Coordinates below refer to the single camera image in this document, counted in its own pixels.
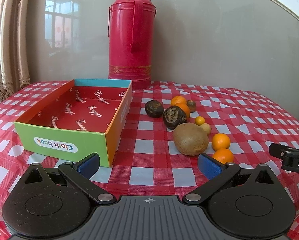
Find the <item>gold decorative band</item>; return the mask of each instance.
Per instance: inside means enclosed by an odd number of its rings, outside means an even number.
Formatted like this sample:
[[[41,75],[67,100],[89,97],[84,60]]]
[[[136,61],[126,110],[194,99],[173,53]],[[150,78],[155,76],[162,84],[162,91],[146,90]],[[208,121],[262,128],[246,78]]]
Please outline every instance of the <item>gold decorative band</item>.
[[[137,72],[142,73],[145,75],[149,75],[151,73],[152,66],[136,66],[136,67],[121,67],[121,66],[111,66],[109,65],[109,71],[113,74],[120,74],[120,73],[130,73],[130,72]]]

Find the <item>window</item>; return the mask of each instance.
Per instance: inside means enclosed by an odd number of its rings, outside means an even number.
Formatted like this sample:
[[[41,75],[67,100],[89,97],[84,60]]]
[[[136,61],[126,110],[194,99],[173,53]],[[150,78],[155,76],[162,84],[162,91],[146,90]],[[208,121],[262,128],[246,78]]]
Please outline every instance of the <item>window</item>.
[[[46,0],[45,40],[52,49],[78,48],[79,9],[71,0]]]

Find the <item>circular pad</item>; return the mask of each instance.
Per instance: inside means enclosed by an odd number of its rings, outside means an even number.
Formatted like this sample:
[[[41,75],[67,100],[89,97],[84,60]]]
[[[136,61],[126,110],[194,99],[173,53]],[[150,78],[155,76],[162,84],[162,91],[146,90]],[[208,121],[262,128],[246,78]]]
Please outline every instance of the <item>circular pad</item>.
[[[27,200],[27,211],[36,216],[48,216],[56,213],[63,205],[62,199],[54,195],[38,195]]]
[[[261,217],[272,211],[273,204],[262,196],[247,195],[236,200],[236,208],[245,215]]]
[[[83,192],[40,182],[13,191],[3,206],[3,218],[12,234],[28,238],[54,238],[75,230],[90,213]]]
[[[222,230],[238,238],[270,238],[285,233],[293,223],[294,205],[270,184],[231,187],[208,203],[210,217]]]

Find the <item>red thermos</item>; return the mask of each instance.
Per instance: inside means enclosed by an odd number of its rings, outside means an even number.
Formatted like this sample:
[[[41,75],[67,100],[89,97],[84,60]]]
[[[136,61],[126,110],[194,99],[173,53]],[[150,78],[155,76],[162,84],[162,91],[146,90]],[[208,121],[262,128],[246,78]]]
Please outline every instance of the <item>red thermos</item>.
[[[151,0],[116,0],[110,6],[108,78],[132,80],[133,90],[150,86],[155,14]]]

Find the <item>cardboard box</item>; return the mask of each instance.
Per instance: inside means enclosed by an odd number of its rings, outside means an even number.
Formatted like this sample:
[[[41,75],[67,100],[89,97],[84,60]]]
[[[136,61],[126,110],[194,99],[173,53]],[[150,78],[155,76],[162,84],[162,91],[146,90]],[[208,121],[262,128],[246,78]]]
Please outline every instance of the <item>cardboard box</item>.
[[[28,151],[73,162],[97,152],[110,167],[130,103],[130,80],[74,79],[14,124]]]

